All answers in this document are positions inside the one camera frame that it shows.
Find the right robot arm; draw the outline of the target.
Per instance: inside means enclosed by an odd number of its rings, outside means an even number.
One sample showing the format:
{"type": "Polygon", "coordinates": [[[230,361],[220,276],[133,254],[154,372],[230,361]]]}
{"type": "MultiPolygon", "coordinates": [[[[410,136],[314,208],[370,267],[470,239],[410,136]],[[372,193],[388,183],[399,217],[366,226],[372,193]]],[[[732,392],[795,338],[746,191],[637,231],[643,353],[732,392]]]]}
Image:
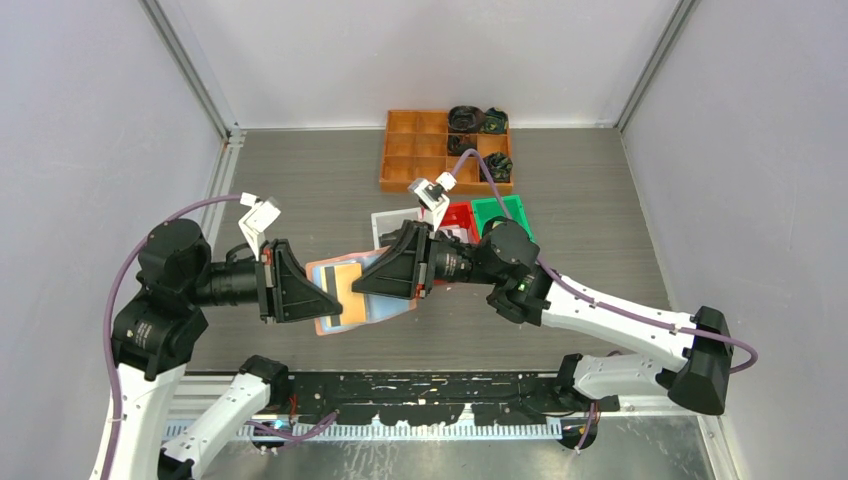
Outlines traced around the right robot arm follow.
{"type": "Polygon", "coordinates": [[[616,395],[665,394],[695,413],[724,414],[734,347],[722,312],[666,311],[603,294],[544,266],[539,252],[526,230],[503,216],[488,221],[476,244],[405,221],[352,289],[417,299],[436,282],[489,285],[487,304],[512,323],[575,331],[627,349],[565,356],[554,386],[565,409],[616,395]]]}

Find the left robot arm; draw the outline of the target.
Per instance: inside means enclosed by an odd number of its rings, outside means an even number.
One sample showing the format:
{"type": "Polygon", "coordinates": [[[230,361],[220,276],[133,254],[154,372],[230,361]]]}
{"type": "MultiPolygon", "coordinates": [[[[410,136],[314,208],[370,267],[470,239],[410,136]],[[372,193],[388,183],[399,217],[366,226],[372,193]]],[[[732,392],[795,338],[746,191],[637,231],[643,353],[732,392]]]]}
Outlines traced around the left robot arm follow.
{"type": "Polygon", "coordinates": [[[198,479],[257,413],[280,412],[292,397],[288,368],[254,355],[191,426],[164,439],[171,401],[208,326],[205,309],[255,304],[262,320],[285,323],[338,314],[342,305],[307,278],[287,241],[266,242],[251,258],[232,249],[216,262],[188,219],[156,226],[133,260],[139,291],[106,316],[111,418],[92,475],[198,479]]]}

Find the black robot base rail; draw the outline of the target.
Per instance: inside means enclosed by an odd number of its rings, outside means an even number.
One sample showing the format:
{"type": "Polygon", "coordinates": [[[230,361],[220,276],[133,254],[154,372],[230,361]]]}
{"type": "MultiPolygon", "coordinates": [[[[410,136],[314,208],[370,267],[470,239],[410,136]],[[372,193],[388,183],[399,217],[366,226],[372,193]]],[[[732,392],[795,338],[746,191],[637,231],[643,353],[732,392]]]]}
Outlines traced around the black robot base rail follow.
{"type": "Polygon", "coordinates": [[[560,372],[295,372],[248,427],[259,447],[305,441],[555,440],[589,447],[617,396],[583,400],[560,372]]]}

